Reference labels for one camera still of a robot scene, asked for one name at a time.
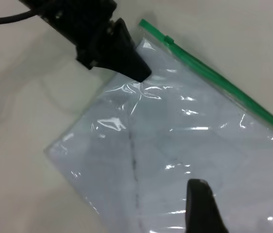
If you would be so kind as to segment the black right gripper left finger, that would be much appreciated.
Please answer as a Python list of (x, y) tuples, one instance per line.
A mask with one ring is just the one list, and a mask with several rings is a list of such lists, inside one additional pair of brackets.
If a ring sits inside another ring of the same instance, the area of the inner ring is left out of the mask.
[(227, 233), (209, 184), (202, 179), (187, 183), (185, 224), (187, 233)]

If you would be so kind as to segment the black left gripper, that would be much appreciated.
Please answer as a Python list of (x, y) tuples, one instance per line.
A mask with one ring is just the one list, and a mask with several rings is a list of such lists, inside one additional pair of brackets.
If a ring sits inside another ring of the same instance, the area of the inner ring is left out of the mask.
[(122, 18), (111, 20), (117, 8), (113, 0), (23, 0), (31, 10), (49, 3), (38, 15), (76, 47), (76, 60), (87, 69), (98, 65), (107, 52), (107, 67), (137, 82), (152, 71), (136, 51)]

